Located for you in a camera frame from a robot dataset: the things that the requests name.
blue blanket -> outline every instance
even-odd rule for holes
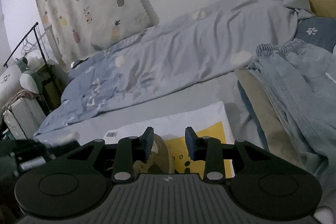
[[[99,52],[73,69],[36,134],[176,92],[247,65],[261,43],[293,39],[308,0],[220,0]]]

barcode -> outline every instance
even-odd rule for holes
[[[116,132],[109,132],[106,134],[106,137],[115,137],[116,134]]]

white bag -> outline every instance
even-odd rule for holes
[[[31,139],[46,118],[36,99],[20,98],[4,113],[4,122],[16,139]]]

silver screw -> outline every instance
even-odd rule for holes
[[[114,175],[116,180],[128,180],[131,177],[130,173],[127,172],[119,172]]]
[[[210,172],[207,174],[207,178],[209,180],[221,180],[223,178],[223,174],[219,172]]]

curtain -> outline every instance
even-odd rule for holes
[[[36,0],[36,4],[44,29],[52,30],[51,48],[60,52],[67,66],[151,24],[140,0]]]

